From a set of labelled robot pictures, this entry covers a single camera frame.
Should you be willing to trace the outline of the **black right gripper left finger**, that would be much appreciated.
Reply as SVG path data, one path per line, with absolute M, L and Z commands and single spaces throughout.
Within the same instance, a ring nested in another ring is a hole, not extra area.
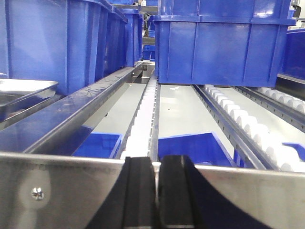
M 148 157 L 127 157 L 117 181 L 87 229 L 155 228 L 155 178 Z

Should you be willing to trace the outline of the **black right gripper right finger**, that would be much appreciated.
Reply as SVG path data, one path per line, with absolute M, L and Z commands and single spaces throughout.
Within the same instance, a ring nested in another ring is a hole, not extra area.
M 266 229 L 216 190 L 187 156 L 164 156 L 158 199 L 162 229 Z

